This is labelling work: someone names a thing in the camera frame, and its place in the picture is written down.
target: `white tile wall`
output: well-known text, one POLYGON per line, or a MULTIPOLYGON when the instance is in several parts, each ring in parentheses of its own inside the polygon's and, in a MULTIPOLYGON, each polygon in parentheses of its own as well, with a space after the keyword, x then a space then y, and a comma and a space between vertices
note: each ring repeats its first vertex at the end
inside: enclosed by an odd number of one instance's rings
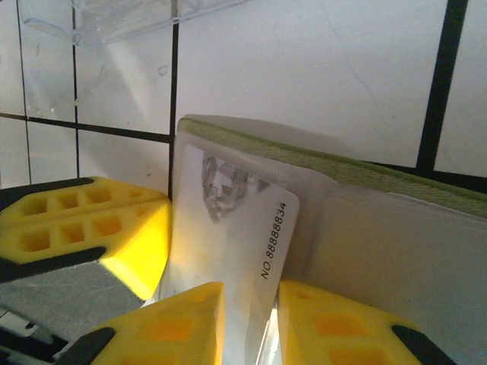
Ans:
POLYGON ((414 166, 445 8, 263 0, 183 22, 178 118, 279 122, 326 135, 350 157, 414 166))
POLYGON ((172 27, 77 49, 80 123, 169 133, 172 27))
MULTIPOLYGON (((71 8, 62 6, 63 2, 42 0, 24 4, 24 14, 32 11, 53 24, 72 27, 71 8)), ((74 122, 72 46, 23 23, 21 35, 27 115, 74 122)))
POLYGON ((469 0, 436 170, 487 177, 487 1, 469 0))
POLYGON ((0 113, 24 114, 17 2, 0 2, 0 113))
POLYGON ((169 145, 79 132, 81 176, 105 176, 167 192, 169 145))
POLYGON ((25 122, 0 117, 0 189, 28 184, 25 122))
POLYGON ((32 183, 74 179, 76 132, 74 129, 28 122, 32 183))

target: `gray felt surface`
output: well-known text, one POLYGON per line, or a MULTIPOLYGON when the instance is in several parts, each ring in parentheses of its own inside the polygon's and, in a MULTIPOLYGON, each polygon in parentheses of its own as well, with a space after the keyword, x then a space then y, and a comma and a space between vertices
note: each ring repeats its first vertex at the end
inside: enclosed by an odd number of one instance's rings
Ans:
POLYGON ((0 284, 0 306, 68 341, 143 304, 99 262, 0 284))

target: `green edge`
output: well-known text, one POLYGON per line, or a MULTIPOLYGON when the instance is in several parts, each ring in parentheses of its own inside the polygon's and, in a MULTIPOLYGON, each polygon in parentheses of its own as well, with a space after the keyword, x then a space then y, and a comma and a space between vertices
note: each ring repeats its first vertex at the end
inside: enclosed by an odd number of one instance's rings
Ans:
POLYGON ((404 194, 467 214, 487 218, 487 195, 347 157, 308 150, 182 118, 178 131, 198 135, 239 151, 323 173, 341 184, 404 194))

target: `white card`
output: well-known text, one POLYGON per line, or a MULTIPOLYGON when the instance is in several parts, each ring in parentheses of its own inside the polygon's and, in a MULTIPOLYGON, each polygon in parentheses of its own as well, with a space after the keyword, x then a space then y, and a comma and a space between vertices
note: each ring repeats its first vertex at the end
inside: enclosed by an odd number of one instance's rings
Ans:
POLYGON ((298 217, 298 197, 191 145, 181 164, 163 297, 223 281, 224 364, 254 365, 298 217))

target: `transparent plastic shelf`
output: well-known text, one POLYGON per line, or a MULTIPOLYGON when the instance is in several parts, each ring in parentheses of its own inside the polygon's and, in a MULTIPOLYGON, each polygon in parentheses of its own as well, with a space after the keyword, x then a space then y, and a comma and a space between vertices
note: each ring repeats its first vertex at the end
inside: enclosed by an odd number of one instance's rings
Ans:
POLYGON ((248 0, 19 0, 23 22, 91 48, 248 0))

